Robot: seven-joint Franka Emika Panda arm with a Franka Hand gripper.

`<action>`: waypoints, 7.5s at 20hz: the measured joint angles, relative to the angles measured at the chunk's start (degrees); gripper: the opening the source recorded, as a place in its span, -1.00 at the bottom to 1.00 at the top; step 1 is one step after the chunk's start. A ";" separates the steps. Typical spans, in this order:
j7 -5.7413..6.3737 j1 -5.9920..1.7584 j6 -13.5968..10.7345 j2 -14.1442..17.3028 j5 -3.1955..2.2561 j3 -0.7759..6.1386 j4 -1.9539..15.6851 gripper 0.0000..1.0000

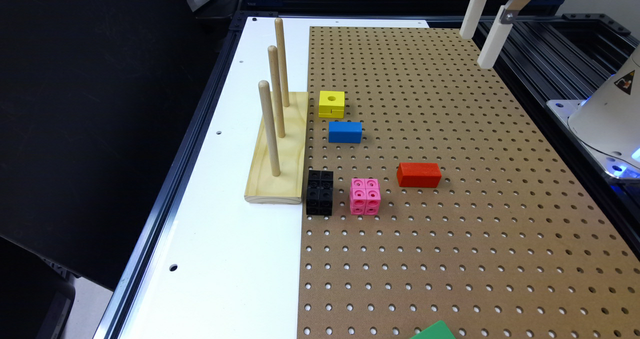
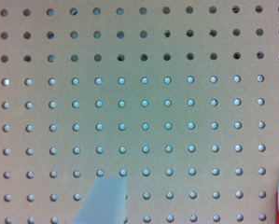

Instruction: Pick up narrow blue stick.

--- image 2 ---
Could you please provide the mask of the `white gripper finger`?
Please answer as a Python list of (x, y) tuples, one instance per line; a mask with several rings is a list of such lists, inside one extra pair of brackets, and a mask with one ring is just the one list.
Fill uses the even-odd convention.
[(72, 224), (124, 224), (126, 178), (98, 177)]

